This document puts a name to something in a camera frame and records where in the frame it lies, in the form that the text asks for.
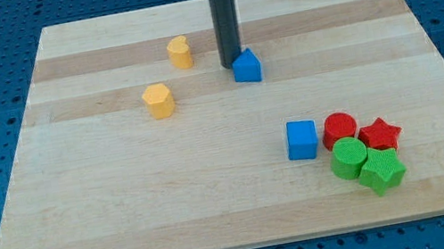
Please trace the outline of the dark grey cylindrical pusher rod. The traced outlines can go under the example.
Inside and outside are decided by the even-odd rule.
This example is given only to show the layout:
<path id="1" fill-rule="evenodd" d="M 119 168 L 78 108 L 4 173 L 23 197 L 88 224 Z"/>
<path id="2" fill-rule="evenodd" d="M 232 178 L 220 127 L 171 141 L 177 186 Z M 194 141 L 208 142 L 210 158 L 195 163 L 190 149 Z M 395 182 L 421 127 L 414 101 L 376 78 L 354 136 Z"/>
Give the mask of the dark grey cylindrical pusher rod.
<path id="1" fill-rule="evenodd" d="M 221 65 L 232 69 L 234 60 L 242 51 L 235 1 L 209 0 L 209 4 Z"/>

